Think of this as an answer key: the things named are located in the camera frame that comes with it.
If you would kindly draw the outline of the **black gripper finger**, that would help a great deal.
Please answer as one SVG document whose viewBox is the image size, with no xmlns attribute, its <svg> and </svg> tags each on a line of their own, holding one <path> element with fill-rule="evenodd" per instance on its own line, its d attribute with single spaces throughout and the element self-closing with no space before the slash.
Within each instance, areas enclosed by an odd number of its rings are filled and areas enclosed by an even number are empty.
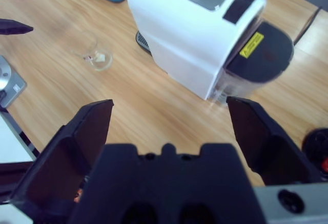
<svg viewBox="0 0 328 224">
<path fill-rule="evenodd" d="M 323 182 L 319 170 L 259 103 L 229 96 L 227 104 L 236 141 L 265 185 Z"/>
<path fill-rule="evenodd" d="M 113 106 L 111 99 L 82 106 L 24 174 L 10 203 L 33 223 L 67 223 L 79 186 L 106 142 Z"/>
<path fill-rule="evenodd" d="M 26 34 L 33 31 L 33 27 L 14 20 L 0 19 L 0 21 L 0 35 Z"/>
</svg>

